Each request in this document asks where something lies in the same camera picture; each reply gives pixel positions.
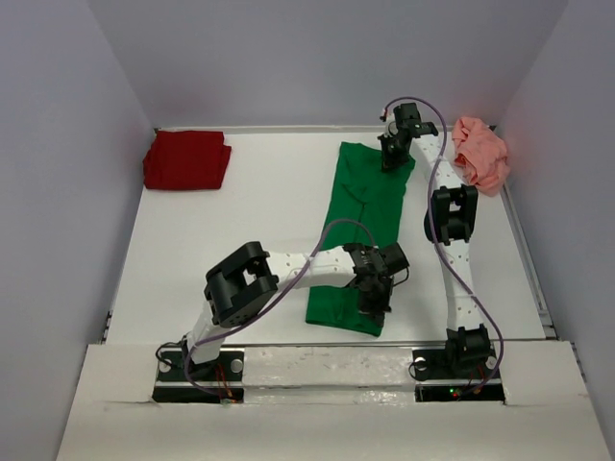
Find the purple cable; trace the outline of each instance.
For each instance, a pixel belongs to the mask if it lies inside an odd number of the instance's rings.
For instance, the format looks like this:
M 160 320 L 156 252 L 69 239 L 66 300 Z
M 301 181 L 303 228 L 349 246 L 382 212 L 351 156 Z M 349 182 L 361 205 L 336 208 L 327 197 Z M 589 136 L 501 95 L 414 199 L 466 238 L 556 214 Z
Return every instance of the purple cable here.
M 309 255 L 309 259 L 306 261 L 306 264 L 304 264 L 304 266 L 299 271 L 299 274 L 297 274 L 290 281 L 290 283 L 280 292 L 280 294 L 271 303 L 269 303 L 269 305 L 267 305 L 261 312 L 259 312 L 255 317 L 253 317 L 251 320 L 249 320 L 245 324 L 235 329 L 230 329 L 229 331 L 225 331 L 224 333 L 211 336 L 211 338 L 202 339 L 201 341 L 197 341 L 196 343 L 194 343 L 194 346 L 192 347 L 192 349 L 190 349 L 190 351 L 188 351 L 188 354 L 185 356 L 185 360 L 184 360 L 185 380 L 188 381 L 190 384 L 192 384 L 192 386 L 194 386 L 195 388 L 199 389 L 200 391 L 206 392 L 208 394 L 216 395 L 214 392 L 211 392 L 211 390 L 208 389 L 207 387 L 204 387 L 200 385 L 198 382 L 196 382 L 194 378 L 190 375 L 188 370 L 190 366 L 190 359 L 192 358 L 192 355 L 194 354 L 194 352 L 197 350 L 197 348 L 203 346 L 204 344 L 211 343 L 213 341 L 218 341 L 220 339 L 228 338 L 229 336 L 233 334 L 239 333 L 243 329 L 249 327 L 251 324 L 256 322 L 258 319 L 262 318 L 271 309 L 273 309 L 283 299 L 283 297 L 286 296 L 290 292 L 290 290 L 294 288 L 294 286 L 299 282 L 301 277 L 303 277 L 306 274 L 306 272 L 309 269 L 309 264 L 311 263 L 311 260 L 322 249 L 323 245 L 325 244 L 325 239 L 327 238 L 327 235 L 329 235 L 329 232 L 331 231 L 331 229 L 337 226 L 338 224 L 344 224 L 344 223 L 353 224 L 357 227 L 362 228 L 367 234 L 367 237 L 369 238 L 372 247 L 377 246 L 376 240 L 374 239 L 372 232 L 370 232 L 369 229 L 367 229 L 359 221 L 355 221 L 354 219 L 348 219 L 348 218 L 340 218 L 340 219 L 335 219 L 331 221 L 330 223 L 328 223 L 328 225 L 323 229 L 322 233 L 320 234 L 320 239 L 318 240 L 318 243 L 316 244 L 311 254 Z
M 431 110 L 433 110 L 433 112 L 435 112 L 437 117 L 440 119 L 440 123 L 442 124 L 442 132 L 443 132 L 442 145 L 440 146 L 440 152 L 438 153 L 438 157 L 436 158 L 435 164 L 433 165 L 433 168 L 431 169 L 430 182 L 427 188 L 427 210 L 428 210 L 428 216 L 429 216 L 429 221 L 430 221 L 430 231 L 431 231 L 431 235 L 436 235 L 435 224 L 433 223 L 433 210 L 431 208 L 431 196 L 433 195 L 433 186 L 435 183 L 435 173 L 438 170 L 438 166 L 440 166 L 440 162 L 442 161 L 442 158 L 444 158 L 444 151 L 446 150 L 446 141 L 447 141 L 446 121 L 444 120 L 444 116 L 442 116 L 442 113 L 433 104 L 431 104 L 430 102 L 422 98 L 416 98 L 414 96 L 403 96 L 401 98 L 395 98 L 393 101 L 389 102 L 386 106 L 384 106 L 384 111 L 383 111 L 384 119 L 386 119 L 388 108 L 392 104 L 395 104 L 395 103 L 398 103 L 404 100 L 417 101 L 419 103 L 423 103 L 424 105 L 429 107 Z M 461 276 L 456 272 L 453 266 L 449 263 L 449 260 L 444 255 L 444 252 L 442 251 L 442 248 L 440 248 L 440 245 L 438 245 L 437 243 L 434 243 L 433 247 L 435 248 L 435 252 L 438 254 L 440 260 L 442 261 L 442 264 L 444 264 L 447 270 L 451 274 L 453 274 L 453 277 L 455 277 L 455 279 L 459 282 L 459 284 L 463 287 L 463 289 L 468 293 L 472 301 L 474 301 L 477 304 L 477 306 L 480 308 L 480 311 L 485 316 L 485 318 L 493 326 L 493 329 L 495 329 L 496 334 L 498 335 L 498 341 L 500 342 L 500 354 L 498 355 L 498 359 L 496 360 L 495 367 L 493 367 L 493 370 L 491 371 L 491 373 L 481 383 L 477 384 L 473 388 L 468 389 L 463 394 L 461 394 L 460 397 L 463 397 L 475 391 L 478 391 L 490 379 L 493 379 L 493 376 L 496 375 L 496 373 L 500 369 L 500 364 L 502 363 L 502 359 L 504 358 L 504 337 L 502 336 L 502 332 L 500 331 L 500 328 L 498 327 L 496 322 L 493 320 L 493 317 L 491 317 L 491 314 L 489 314 L 487 309 L 480 302 L 479 298 L 474 294 L 474 291 L 472 291 L 472 288 L 468 286 L 468 284 L 461 278 Z

